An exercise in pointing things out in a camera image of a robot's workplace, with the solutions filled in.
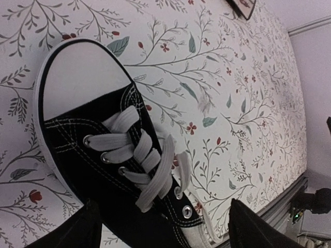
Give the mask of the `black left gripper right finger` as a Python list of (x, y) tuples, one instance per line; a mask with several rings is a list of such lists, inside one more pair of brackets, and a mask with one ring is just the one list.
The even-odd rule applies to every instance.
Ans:
[(237, 199), (231, 201), (228, 227), (231, 247), (313, 247), (311, 240), (301, 245), (280, 233)]

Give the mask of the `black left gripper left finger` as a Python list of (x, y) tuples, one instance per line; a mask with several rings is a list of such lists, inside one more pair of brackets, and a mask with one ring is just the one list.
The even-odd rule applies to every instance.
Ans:
[(61, 226), (28, 245), (30, 248), (100, 247), (102, 221), (98, 204), (88, 202)]

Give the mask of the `black canvas sneaker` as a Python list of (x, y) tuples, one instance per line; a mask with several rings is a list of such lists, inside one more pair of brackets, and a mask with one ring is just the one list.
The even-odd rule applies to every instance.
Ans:
[(142, 212), (136, 205), (141, 189), (119, 173), (126, 168), (142, 174), (142, 166), (133, 158), (105, 164), (100, 151), (83, 144), (87, 135), (110, 133), (104, 122), (130, 106), (140, 116), (128, 130), (133, 144), (145, 130), (152, 147), (162, 153), (170, 134), (152, 123), (134, 80), (114, 54), (89, 39), (60, 43), (43, 62), (35, 86), (35, 127), (46, 163), (83, 206), (88, 200), (98, 204), (102, 229), (108, 228), (128, 246), (210, 247), (209, 219), (198, 215), (185, 191), (181, 199), (174, 195), (180, 185), (177, 159), (169, 193), (156, 197)]

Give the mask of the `white shoelace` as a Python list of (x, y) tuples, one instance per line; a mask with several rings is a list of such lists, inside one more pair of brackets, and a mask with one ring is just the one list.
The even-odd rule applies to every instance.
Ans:
[(170, 191), (173, 183), (171, 167), (174, 159), (180, 166), (180, 185), (174, 188), (177, 199), (184, 196), (184, 191), (190, 182), (191, 168), (185, 152), (175, 155), (173, 137), (169, 135), (163, 142), (162, 153), (153, 148), (152, 138), (145, 130), (137, 145), (133, 144), (128, 130), (139, 121), (140, 116), (134, 106), (126, 108), (107, 119), (104, 124), (110, 133), (87, 135), (83, 144), (95, 151), (100, 151), (101, 160), (105, 164), (120, 164), (135, 159), (144, 169), (144, 173), (134, 173), (126, 168), (119, 173), (141, 189), (136, 205), (142, 212), (147, 212), (156, 197), (164, 198)]

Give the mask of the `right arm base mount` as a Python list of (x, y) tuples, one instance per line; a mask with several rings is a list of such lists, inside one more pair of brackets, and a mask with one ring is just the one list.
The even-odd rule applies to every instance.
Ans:
[(290, 217), (295, 224), (303, 213), (309, 210), (312, 214), (327, 214), (330, 212), (330, 189), (322, 188), (315, 193), (299, 192), (291, 200)]

